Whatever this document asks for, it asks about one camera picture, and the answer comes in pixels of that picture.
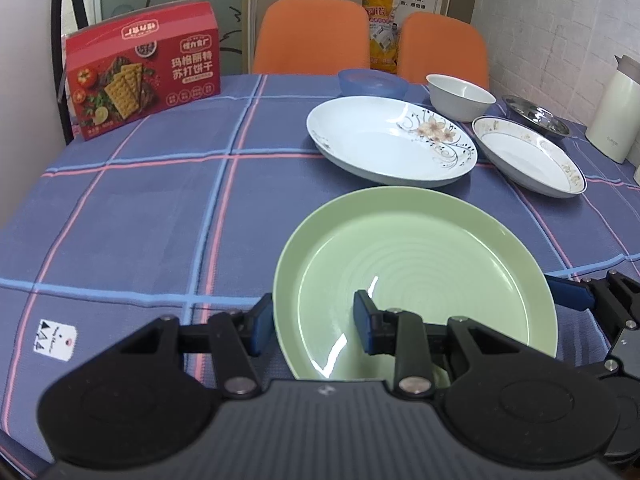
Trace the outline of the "orange chair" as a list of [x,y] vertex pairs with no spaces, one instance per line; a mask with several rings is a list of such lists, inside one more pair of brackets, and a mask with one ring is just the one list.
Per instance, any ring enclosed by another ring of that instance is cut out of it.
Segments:
[[262,19],[252,72],[334,76],[370,67],[369,18],[348,0],[279,0]]
[[435,13],[414,12],[401,26],[397,75],[424,84],[431,74],[463,79],[489,89],[485,40],[470,24]]

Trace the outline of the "white thermos jug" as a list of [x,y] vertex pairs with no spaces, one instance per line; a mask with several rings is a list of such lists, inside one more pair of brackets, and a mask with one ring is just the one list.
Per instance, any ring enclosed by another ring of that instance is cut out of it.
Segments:
[[639,133],[639,63],[628,55],[616,56],[616,61],[616,71],[604,89],[586,138],[606,157],[622,164]]

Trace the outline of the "left orange chair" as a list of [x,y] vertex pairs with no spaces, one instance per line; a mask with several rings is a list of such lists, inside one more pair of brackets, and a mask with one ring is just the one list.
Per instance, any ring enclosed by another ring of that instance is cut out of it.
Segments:
[[279,0],[262,19],[252,72],[334,76],[370,67],[369,18],[348,0]]

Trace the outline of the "red cracker box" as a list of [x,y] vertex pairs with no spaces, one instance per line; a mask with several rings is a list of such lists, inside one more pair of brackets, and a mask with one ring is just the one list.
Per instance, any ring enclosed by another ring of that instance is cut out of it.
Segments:
[[66,81],[86,140],[220,93],[219,29],[205,0],[150,6],[65,40]]

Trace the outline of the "blue plastic bowl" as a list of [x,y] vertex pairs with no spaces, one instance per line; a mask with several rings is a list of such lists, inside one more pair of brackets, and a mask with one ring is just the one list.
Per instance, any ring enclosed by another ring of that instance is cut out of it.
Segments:
[[349,68],[341,70],[337,77],[342,96],[379,96],[400,100],[409,88],[405,79],[380,70]]

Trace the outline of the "large white floral plate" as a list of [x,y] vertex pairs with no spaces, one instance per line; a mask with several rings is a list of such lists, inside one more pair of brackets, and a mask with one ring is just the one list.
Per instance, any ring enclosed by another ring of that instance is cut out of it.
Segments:
[[316,106],[306,127],[326,159],[375,183],[442,188],[471,172],[478,159],[461,127],[401,100],[342,96]]

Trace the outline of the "yellow snack bag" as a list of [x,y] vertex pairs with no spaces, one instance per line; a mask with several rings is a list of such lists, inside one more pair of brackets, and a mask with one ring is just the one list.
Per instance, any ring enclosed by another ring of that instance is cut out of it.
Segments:
[[372,70],[397,73],[398,26],[394,0],[362,0],[369,18],[369,49]]

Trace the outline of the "green plate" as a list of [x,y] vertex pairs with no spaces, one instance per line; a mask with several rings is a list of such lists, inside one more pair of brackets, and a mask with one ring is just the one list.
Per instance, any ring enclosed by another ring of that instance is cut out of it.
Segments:
[[558,318],[541,268],[486,212],[444,193],[382,186],[318,208],[286,242],[272,286],[274,326],[298,379],[390,379],[368,356],[352,298],[445,324],[466,316],[554,356]]

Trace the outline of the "blue plaid tablecloth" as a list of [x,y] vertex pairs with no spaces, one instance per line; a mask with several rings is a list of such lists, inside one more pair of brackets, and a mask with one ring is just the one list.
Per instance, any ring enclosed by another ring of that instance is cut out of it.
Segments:
[[50,455],[51,382],[162,314],[254,304],[311,211],[366,181],[314,148],[334,76],[228,76],[219,96],[77,140],[1,231],[1,455],[22,479]]

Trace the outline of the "stainless steel bowl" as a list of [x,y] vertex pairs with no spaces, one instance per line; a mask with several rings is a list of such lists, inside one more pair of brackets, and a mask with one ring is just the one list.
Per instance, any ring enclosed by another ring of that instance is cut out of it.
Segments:
[[503,101],[506,103],[508,116],[523,126],[555,141],[570,137],[567,124],[545,108],[519,96],[505,96]]

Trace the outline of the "right orange chair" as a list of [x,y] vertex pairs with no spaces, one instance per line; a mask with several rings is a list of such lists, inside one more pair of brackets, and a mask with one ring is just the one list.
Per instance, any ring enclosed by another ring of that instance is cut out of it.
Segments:
[[470,24],[435,13],[414,12],[401,26],[397,75],[424,84],[431,74],[463,79],[489,89],[485,40]]

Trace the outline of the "white bowl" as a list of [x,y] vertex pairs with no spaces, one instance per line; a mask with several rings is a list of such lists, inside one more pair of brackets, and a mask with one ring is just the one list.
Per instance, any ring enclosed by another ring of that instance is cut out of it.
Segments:
[[456,122],[472,122],[497,102],[484,88],[453,76],[429,74],[426,82],[436,112]]

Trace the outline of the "white gold-rimmed plate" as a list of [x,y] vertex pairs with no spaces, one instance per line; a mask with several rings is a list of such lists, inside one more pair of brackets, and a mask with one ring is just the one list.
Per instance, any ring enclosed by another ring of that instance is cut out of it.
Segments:
[[556,144],[512,120],[477,117],[472,130],[487,159],[529,191],[573,198],[586,192],[582,170]]

